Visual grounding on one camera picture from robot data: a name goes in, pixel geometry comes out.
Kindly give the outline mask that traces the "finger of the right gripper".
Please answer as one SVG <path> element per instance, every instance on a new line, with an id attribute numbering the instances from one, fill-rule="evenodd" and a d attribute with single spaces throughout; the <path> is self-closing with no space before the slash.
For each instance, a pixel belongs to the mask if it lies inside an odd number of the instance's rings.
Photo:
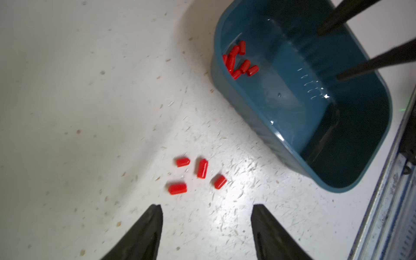
<path id="1" fill-rule="evenodd" d="M 347 80 L 370 73 L 374 70 L 416 61 L 416 39 L 412 39 L 377 57 L 350 68 L 336 76 L 337 80 Z"/>
<path id="2" fill-rule="evenodd" d="M 333 31 L 334 29 L 342 26 L 348 20 L 356 16 L 357 14 L 368 9 L 372 5 L 378 3 L 380 0 L 344 0 L 342 1 L 325 19 L 325 21 L 318 27 L 318 36 L 324 36 L 325 34 Z"/>

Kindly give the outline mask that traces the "red sleeve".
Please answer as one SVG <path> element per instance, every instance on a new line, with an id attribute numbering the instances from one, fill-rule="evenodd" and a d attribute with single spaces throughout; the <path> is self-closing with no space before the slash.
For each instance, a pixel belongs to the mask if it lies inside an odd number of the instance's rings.
<path id="1" fill-rule="evenodd" d="M 224 175 L 220 174 L 214 181 L 214 188 L 220 190 L 227 182 Z"/>
<path id="2" fill-rule="evenodd" d="M 197 177 L 200 179 L 205 179 L 206 174 L 208 171 L 209 162 L 205 158 L 199 161 L 198 170 L 197 170 Z"/>
<path id="3" fill-rule="evenodd" d="M 171 184 L 168 188 L 168 192 L 170 195 L 179 195 L 182 193 L 187 192 L 187 185 L 186 183 L 174 183 Z"/>
<path id="4" fill-rule="evenodd" d="M 176 166 L 177 167 L 184 167 L 184 166 L 188 166 L 190 164 L 191 160 L 189 158 L 186 157 L 181 157 L 175 160 Z"/>

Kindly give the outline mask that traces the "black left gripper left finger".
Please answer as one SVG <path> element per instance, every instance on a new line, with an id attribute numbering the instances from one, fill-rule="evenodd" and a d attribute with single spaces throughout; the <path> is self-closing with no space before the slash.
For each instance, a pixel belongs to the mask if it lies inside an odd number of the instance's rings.
<path id="1" fill-rule="evenodd" d="M 152 204 L 102 260 L 155 260 L 162 228 L 162 208 Z"/>

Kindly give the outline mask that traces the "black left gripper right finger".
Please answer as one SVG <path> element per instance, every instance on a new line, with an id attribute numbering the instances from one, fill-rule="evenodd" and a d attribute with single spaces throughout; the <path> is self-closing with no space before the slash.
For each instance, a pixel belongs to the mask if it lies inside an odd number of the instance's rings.
<path id="1" fill-rule="evenodd" d="M 253 206 L 251 226 L 259 260 L 311 259 L 263 204 Z"/>

